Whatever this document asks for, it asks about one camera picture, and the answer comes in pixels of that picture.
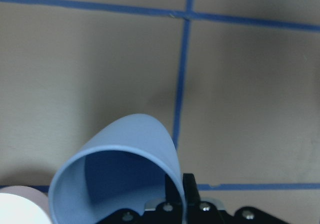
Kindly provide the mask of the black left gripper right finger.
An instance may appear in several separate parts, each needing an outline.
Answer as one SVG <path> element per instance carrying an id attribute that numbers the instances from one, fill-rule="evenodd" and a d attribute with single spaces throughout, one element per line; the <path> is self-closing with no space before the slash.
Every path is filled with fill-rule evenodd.
<path id="1" fill-rule="evenodd" d="M 187 205 L 198 204 L 201 199 L 194 175 L 192 173 L 184 173 L 182 182 Z"/>

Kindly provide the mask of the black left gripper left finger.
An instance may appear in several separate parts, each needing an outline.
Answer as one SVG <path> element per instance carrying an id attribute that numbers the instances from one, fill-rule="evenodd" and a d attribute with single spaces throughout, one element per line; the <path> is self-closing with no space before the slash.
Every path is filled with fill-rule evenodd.
<path id="1" fill-rule="evenodd" d="M 165 200 L 167 203 L 173 203 L 177 205 L 182 205 L 182 199 L 180 193 L 172 181 L 172 179 L 165 174 Z"/>

